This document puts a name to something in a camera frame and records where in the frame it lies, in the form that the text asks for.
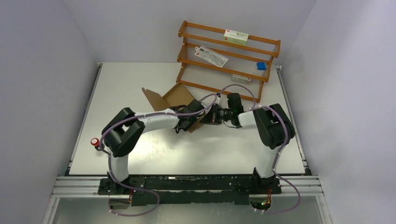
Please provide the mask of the brown cardboard box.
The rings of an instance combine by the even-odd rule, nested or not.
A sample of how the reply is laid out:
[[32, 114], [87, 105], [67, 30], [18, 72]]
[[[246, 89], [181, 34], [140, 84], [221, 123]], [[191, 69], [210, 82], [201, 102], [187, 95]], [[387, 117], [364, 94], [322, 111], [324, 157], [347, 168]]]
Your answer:
[[154, 110], [153, 113], [143, 113], [145, 117], [139, 118], [140, 121], [144, 122], [144, 133], [160, 129], [174, 129], [179, 118], [170, 107], [188, 105], [195, 99], [180, 82], [175, 84], [163, 96], [147, 88], [142, 88], [142, 92]]

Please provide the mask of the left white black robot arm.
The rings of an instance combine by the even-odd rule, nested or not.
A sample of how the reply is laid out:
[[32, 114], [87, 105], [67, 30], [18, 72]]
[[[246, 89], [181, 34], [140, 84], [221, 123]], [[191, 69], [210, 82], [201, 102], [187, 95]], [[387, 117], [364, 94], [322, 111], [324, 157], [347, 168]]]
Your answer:
[[109, 158], [110, 187], [117, 194], [129, 188], [128, 155], [137, 145], [140, 137], [161, 129], [174, 129], [177, 133], [188, 131], [204, 113], [206, 108], [197, 100], [188, 105], [171, 106], [161, 111], [134, 112], [123, 108], [102, 130], [102, 136], [94, 147]]

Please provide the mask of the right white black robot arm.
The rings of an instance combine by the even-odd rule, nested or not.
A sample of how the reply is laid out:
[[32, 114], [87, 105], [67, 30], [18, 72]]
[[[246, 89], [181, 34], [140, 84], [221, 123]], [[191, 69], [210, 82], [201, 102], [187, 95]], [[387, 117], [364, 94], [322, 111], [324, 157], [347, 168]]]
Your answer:
[[227, 95], [228, 107], [215, 103], [200, 120], [205, 125], [220, 125], [230, 121], [232, 128], [256, 128], [263, 143], [263, 159], [254, 168], [258, 177], [252, 180], [252, 188], [264, 193], [269, 187], [268, 178], [275, 177], [275, 168], [284, 147], [295, 137], [295, 129], [280, 104], [244, 111], [238, 93]]

